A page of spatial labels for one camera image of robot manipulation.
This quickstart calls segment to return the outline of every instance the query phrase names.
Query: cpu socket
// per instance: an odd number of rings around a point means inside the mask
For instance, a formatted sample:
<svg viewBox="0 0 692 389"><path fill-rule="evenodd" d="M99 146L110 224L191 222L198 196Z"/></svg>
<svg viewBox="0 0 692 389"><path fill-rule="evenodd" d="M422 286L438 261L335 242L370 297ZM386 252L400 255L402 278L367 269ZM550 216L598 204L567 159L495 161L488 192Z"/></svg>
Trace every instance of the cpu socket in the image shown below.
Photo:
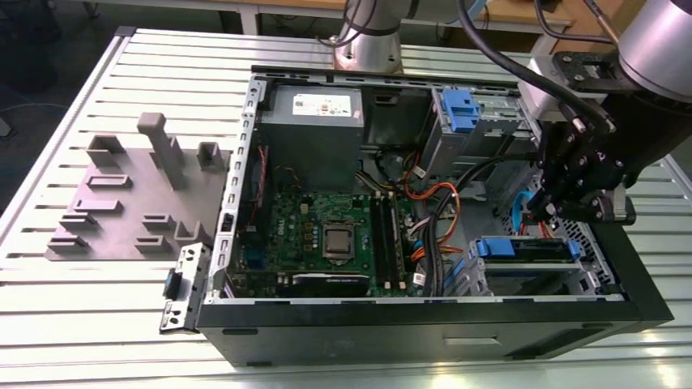
<svg viewBox="0 0 692 389"><path fill-rule="evenodd" d="M323 225L323 257L335 266L343 266L356 258L356 234L352 225Z"/></svg>

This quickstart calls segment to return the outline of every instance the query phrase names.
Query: floor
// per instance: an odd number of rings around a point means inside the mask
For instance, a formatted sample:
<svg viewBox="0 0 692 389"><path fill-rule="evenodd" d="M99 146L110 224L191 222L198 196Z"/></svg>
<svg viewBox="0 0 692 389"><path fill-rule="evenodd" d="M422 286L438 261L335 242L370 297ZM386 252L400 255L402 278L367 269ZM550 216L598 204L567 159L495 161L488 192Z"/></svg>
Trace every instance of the floor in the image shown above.
<svg viewBox="0 0 692 389"><path fill-rule="evenodd" d="M59 73L58 82L46 91L30 96L18 96L0 88L0 107L26 103L31 99L40 103L68 106L79 92L83 81L99 60L119 26L162 28L199 32L223 32L220 15L214 11L180 10L148 6L114 6L100 4L100 17L90 19L79 2L58 2L55 18L62 28L62 39L43 47ZM234 18L227 27L238 29ZM328 37L338 33L339 25L320 19L296 19L279 15L264 15L264 34L274 36L316 35ZM412 45L443 44L431 26L404 25L403 43ZM0 118L14 129L10 139L0 139L0 213L8 205L32 163L43 150L60 122L59 109L26 107L0 113ZM692 140L676 152L684 169L692 173Z"/></svg>

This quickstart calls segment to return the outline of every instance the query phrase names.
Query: white table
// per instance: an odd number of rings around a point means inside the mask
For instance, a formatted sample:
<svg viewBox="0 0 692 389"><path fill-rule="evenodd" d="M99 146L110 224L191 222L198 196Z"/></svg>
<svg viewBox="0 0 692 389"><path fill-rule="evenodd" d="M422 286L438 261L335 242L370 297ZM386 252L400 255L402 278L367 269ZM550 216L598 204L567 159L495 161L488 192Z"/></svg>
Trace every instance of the white table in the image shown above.
<svg viewBox="0 0 692 389"><path fill-rule="evenodd" d="M226 11L238 12L240 14L240 20L243 24L243 33L246 35L259 35L260 14L275 14L275 15L296 15L296 16L311 16L315 18L332 18L342 19L342 10L330 10L324 8L312 8L307 6L276 6L271 4L248 4L244 2L228 2L218 0L99 0L98 2L107 4L120 4L132 6L164 6L171 8L187 8L194 10L211 10L211 11ZM407 24L427 24L438 26L435 23L422 22L419 20L404 20ZM558 32L564 32L570 26L570 21L560 19L551 19L547 15L547 22L552 29ZM475 22L476 27L483 27L483 20ZM439 24L439 27L460 28L460 23L454 24ZM539 35L539 39L531 50L532 54L550 54L558 39L548 36L539 24L515 23L515 22L495 22L490 20L488 30L506 31L506 32L527 32Z"/></svg>
<svg viewBox="0 0 692 389"><path fill-rule="evenodd" d="M514 79L472 50L404 46L403 57L408 74ZM311 40L262 36L139 30L112 40L0 219L0 383L692 387L692 190L670 158L644 170L631 190L639 222L627 230L676 320L551 361L235 370L202 336L158 334L174 261L54 263L43 257L90 164L83 149L92 137L118 134L124 147L144 147L135 123L142 111L160 111L182 147L214 141L234 149L250 67L262 63L328 68L331 56Z"/></svg>

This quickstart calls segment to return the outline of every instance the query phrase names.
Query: blue plastic tab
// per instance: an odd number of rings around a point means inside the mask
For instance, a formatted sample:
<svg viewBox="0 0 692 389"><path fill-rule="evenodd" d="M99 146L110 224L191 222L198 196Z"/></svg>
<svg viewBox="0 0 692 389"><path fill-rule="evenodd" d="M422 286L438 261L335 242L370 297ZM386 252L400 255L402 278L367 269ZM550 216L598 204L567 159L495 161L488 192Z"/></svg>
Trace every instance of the blue plastic tab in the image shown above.
<svg viewBox="0 0 692 389"><path fill-rule="evenodd" d="M512 229L514 229L515 233L519 233L519 229L522 227L523 202L531 201L531 199L534 198L534 195L535 195L534 192L524 190L524 191L519 192L518 197L515 197L515 202L512 204Z"/></svg>
<svg viewBox="0 0 692 389"><path fill-rule="evenodd" d="M515 247L512 246L512 239L508 237L490 237L486 238L484 243L488 247L490 255L514 257Z"/></svg>
<svg viewBox="0 0 692 389"><path fill-rule="evenodd" d="M572 259L576 261L579 258L582 258L582 245L578 241L568 240L567 246L570 248L570 253L572 254Z"/></svg>
<svg viewBox="0 0 692 389"><path fill-rule="evenodd" d="M476 130L480 105L468 91L447 89L443 91L443 107L452 121L452 131L470 133Z"/></svg>
<svg viewBox="0 0 692 389"><path fill-rule="evenodd" d="M443 283L443 287L444 288L447 288L448 285L452 283L452 281L455 280L456 276L462 272L462 269L464 268L466 264L467 264L467 262L464 261L464 259L460 259L460 261L456 263L456 266L455 266L455 269L452 270L452 273L450 274L450 276L444 280L444 283Z"/></svg>
<svg viewBox="0 0 692 389"><path fill-rule="evenodd" d="M479 239L476 241L476 248L478 248L478 256L482 257L482 258L487 257L488 253L490 253L488 252L488 245L486 244L486 242L482 239Z"/></svg>

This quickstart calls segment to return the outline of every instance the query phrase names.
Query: expansion slot bracket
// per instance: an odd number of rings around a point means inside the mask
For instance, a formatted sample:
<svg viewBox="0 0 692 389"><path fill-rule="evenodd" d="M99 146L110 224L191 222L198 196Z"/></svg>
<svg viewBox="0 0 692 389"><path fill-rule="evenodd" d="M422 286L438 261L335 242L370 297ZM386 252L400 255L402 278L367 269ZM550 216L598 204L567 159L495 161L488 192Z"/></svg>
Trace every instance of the expansion slot bracket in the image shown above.
<svg viewBox="0 0 692 389"><path fill-rule="evenodd" d="M175 268L166 280L160 334L198 334L199 309L204 298L204 282L211 262L211 249L196 243L183 246Z"/></svg>

